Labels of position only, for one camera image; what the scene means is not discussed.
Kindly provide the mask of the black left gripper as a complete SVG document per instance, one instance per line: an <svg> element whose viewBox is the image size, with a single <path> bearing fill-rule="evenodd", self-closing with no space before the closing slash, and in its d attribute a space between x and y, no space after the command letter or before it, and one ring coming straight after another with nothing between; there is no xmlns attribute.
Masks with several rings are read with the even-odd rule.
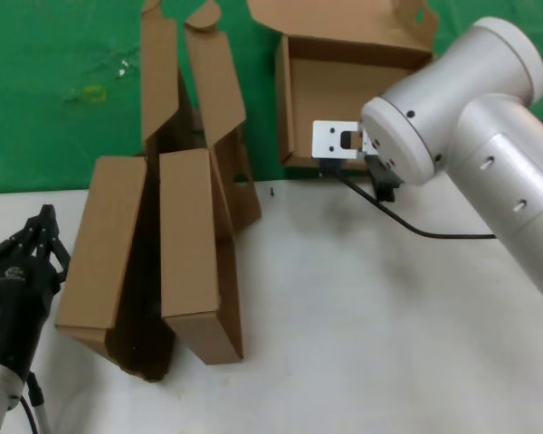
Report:
<svg viewBox="0 0 543 434"><path fill-rule="evenodd" d="M39 260L3 260L33 253L47 260L53 255L62 269L57 272L52 264ZM43 205L20 231L0 243L0 261L0 365L26 376L71 261L59 239L53 205Z"/></svg>

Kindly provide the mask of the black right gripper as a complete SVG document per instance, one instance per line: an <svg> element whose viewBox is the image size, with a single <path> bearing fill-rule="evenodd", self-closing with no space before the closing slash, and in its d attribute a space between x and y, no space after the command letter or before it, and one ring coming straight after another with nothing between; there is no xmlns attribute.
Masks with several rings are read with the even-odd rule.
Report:
<svg viewBox="0 0 543 434"><path fill-rule="evenodd" d="M393 203L395 191L401 186L402 180L383 165L376 156L369 157L369 177L376 199L379 202Z"/></svg>

